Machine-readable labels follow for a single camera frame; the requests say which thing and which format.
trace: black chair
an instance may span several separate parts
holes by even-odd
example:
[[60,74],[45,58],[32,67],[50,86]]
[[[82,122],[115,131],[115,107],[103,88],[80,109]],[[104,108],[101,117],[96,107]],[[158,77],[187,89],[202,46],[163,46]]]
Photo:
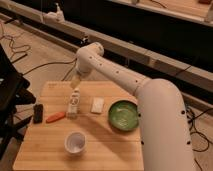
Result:
[[27,88],[30,83],[14,68],[0,44],[0,160],[12,137],[23,140],[18,130],[26,126],[31,117],[14,123],[16,105],[32,104],[36,99]]

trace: black cable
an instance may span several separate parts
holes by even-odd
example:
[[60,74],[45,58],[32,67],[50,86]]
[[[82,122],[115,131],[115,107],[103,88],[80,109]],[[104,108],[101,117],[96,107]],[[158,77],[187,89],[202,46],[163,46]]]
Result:
[[194,160],[197,166],[199,167],[200,171],[203,171],[203,168],[201,167],[200,163],[198,163],[197,159],[194,159]]
[[210,141],[205,134],[203,134],[202,132],[198,131],[198,129],[196,127],[196,119],[195,119],[196,115],[195,115],[195,112],[190,107],[188,107],[187,112],[190,115],[190,116],[188,116],[188,118],[191,121],[191,122],[188,122],[188,123],[192,124],[190,129],[189,129],[190,130],[190,135],[198,134],[202,139],[204,139],[207,142],[207,146],[205,148],[203,148],[203,149],[193,149],[193,151],[195,151],[195,152],[205,152],[205,151],[207,151],[209,149],[210,144],[213,145],[213,142]]
[[22,118],[20,118],[19,116],[17,116],[17,115],[13,115],[16,119],[18,119],[18,120],[20,120],[20,121],[22,121],[23,119]]
[[188,67],[186,67],[185,69],[181,69],[180,71],[178,71],[178,72],[174,75],[174,77],[177,77],[177,76],[180,75],[181,73],[187,71],[189,68],[191,68],[191,67],[197,62],[198,59],[199,59],[198,56],[195,57],[194,60],[192,61],[192,63],[191,63]]
[[32,69],[30,69],[29,71],[25,72],[23,75],[27,75],[29,74],[30,72],[38,69],[38,68],[41,68],[41,67],[44,67],[44,66],[48,66],[48,65],[57,65],[57,64],[65,64],[65,65],[68,65],[68,64],[72,64],[76,61],[76,59],[74,59],[73,61],[71,62],[49,62],[49,63],[45,63],[45,64],[42,64],[42,65],[39,65],[39,66],[36,66]]
[[160,5],[161,7],[165,8],[165,9],[167,9],[167,7],[165,5],[163,5],[162,3],[158,2],[158,1],[155,1],[155,0],[150,0],[150,1]]
[[61,81],[65,81],[66,78],[67,78],[67,76],[73,71],[73,69],[74,69],[75,66],[76,66],[76,61],[75,61],[74,65],[73,65],[73,67],[67,71],[67,73],[65,74],[65,76],[62,78]]
[[6,35],[5,34],[5,31],[4,31],[4,27],[3,27],[3,24],[2,22],[1,23],[1,32],[2,32],[2,35],[0,37],[0,40],[2,39],[6,39],[6,40],[9,40],[9,47],[12,51],[12,55],[10,57],[10,60],[13,59],[13,57],[16,55],[16,54],[23,54],[22,56],[26,56],[27,55],[27,52],[31,49],[31,46],[30,45],[21,45],[21,46],[15,46],[15,39],[18,39],[20,38],[23,34],[21,33],[20,35],[18,36],[11,36],[11,35]]
[[189,121],[188,121],[188,123],[193,122],[193,120],[198,119],[199,117],[201,117],[202,115],[204,115],[205,113],[207,113],[208,111],[211,111],[211,110],[213,110],[213,108],[209,108],[209,109],[207,109],[207,110],[203,111],[203,112],[202,112],[202,113],[200,113],[199,115],[197,115],[197,116],[195,116],[194,118],[192,118],[191,120],[189,120]]

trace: white bottle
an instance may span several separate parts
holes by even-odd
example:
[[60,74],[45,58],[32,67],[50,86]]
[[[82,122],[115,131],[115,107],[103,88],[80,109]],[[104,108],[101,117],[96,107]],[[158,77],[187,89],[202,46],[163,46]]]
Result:
[[78,88],[76,88],[70,96],[70,101],[66,113],[67,118],[69,119],[77,118],[79,100],[80,100],[80,91]]
[[64,21],[65,21],[65,19],[64,19],[64,13],[63,13],[63,11],[61,10],[59,4],[58,4],[58,3],[55,3],[55,4],[56,4],[56,6],[57,6],[57,12],[56,12],[56,14],[57,14],[57,20],[58,20],[59,22],[64,22]]

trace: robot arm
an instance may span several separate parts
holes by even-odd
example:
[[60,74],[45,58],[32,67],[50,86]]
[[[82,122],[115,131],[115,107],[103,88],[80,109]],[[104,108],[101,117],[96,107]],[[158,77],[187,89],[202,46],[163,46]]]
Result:
[[164,79],[150,79],[103,57],[101,44],[77,51],[77,73],[94,68],[138,99],[139,125],[146,171],[195,171],[185,105],[178,88]]

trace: paper cup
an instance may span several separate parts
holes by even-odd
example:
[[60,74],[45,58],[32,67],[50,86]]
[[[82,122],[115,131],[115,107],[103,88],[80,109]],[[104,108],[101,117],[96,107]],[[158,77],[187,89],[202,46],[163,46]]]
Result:
[[72,132],[65,139],[65,149],[71,155],[80,155],[84,151],[86,138],[80,132]]

